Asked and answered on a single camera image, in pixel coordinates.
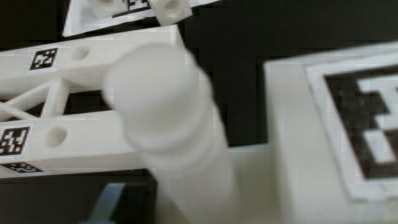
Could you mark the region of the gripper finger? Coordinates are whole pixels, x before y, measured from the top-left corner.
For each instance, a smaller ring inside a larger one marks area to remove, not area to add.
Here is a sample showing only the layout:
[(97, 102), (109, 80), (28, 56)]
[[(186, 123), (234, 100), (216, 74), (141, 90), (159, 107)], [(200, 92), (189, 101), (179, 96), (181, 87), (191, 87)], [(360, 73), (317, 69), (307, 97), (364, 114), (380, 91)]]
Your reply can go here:
[(88, 218), (77, 224), (115, 224), (115, 221), (111, 220), (111, 214), (115, 211), (124, 187), (124, 183), (109, 183), (104, 186)]

